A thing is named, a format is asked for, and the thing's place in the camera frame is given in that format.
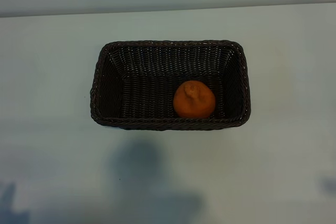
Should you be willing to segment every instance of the black wicker basket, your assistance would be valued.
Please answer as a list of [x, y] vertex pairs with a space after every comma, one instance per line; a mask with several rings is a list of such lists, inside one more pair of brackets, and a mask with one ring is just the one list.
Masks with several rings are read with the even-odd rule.
[[[219, 130], [244, 124], [251, 112], [246, 59], [228, 40], [126, 41], [105, 45], [91, 89], [91, 117], [127, 130]], [[187, 80], [215, 94], [208, 119], [185, 119], [173, 109]]]

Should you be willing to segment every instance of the table surface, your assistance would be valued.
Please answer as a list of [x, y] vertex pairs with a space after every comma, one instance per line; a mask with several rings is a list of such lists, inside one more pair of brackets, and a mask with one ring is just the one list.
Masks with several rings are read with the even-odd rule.
[[[311, 4], [1, 18], [3, 218], [334, 224], [335, 17], [336, 4]], [[125, 131], [91, 119], [106, 43], [203, 39], [244, 48], [245, 125]]]

